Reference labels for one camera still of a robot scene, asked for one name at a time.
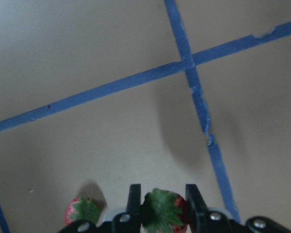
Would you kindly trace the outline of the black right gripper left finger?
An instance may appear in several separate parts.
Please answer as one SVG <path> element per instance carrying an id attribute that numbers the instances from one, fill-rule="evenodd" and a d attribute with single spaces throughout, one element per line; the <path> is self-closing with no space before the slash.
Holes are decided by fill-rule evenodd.
<path id="1" fill-rule="evenodd" d="M 141 229 L 141 185 L 131 184 L 127 206 L 112 220 L 113 233 L 139 233 Z"/>

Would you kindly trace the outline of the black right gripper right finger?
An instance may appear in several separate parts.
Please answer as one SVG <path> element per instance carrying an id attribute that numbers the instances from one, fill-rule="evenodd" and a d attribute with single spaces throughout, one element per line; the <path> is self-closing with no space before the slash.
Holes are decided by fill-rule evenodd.
<path id="1" fill-rule="evenodd" d="M 186 184 L 189 224 L 193 233 L 232 233 L 229 218 L 217 208 L 209 208 L 196 184 Z"/>

